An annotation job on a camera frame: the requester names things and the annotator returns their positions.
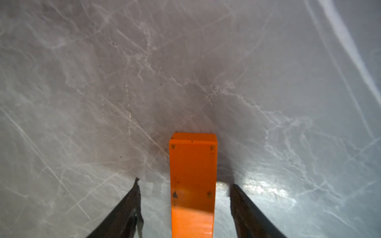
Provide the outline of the orange long block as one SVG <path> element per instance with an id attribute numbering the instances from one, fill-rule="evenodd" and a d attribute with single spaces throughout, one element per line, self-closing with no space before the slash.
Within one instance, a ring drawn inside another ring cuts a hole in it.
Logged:
<path id="1" fill-rule="evenodd" d="M 214 134 L 172 135 L 169 141 L 172 237 L 213 237 L 217 150 Z"/>

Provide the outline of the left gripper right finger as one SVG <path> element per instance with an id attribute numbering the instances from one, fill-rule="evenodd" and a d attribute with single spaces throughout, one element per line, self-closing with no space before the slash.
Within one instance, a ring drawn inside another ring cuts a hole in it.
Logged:
<path id="1" fill-rule="evenodd" d="M 230 209 L 238 238 L 286 238 L 237 184 L 230 187 Z"/>

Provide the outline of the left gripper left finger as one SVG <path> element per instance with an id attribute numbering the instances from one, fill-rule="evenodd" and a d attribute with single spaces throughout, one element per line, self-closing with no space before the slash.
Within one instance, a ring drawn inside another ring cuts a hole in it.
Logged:
<path id="1" fill-rule="evenodd" d="M 103 220 L 88 238 L 143 237 L 144 220 L 141 214 L 141 192 L 136 178 L 132 189 Z"/>

